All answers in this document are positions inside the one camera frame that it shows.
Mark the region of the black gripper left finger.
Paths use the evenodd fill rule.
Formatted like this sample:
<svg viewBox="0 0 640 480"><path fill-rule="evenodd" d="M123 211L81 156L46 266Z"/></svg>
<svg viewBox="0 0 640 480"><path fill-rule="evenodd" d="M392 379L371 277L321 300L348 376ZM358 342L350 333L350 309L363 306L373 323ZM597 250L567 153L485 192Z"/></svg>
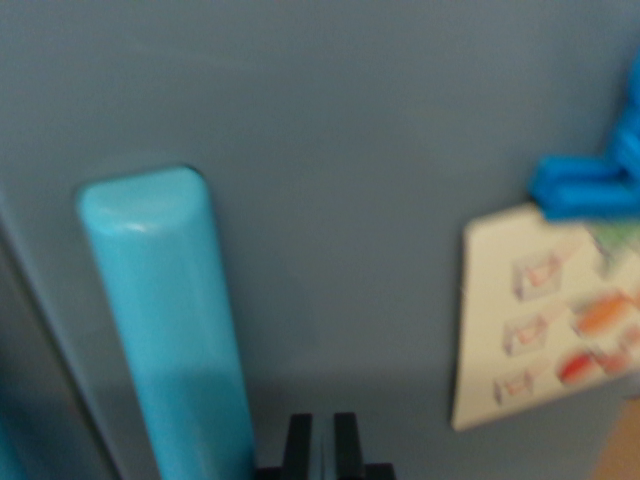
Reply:
<svg viewBox="0 0 640 480"><path fill-rule="evenodd" d="M310 413L290 417L283 461L282 480L309 478L313 416Z"/></svg>

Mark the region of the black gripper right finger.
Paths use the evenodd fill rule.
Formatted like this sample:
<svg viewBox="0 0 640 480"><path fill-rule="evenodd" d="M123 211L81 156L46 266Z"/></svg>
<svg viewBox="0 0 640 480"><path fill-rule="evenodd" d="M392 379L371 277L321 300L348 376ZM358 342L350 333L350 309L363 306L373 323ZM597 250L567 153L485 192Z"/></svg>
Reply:
<svg viewBox="0 0 640 480"><path fill-rule="evenodd" d="M336 478L340 480L364 479L366 468L356 414L353 412L335 413L333 426Z"/></svg>

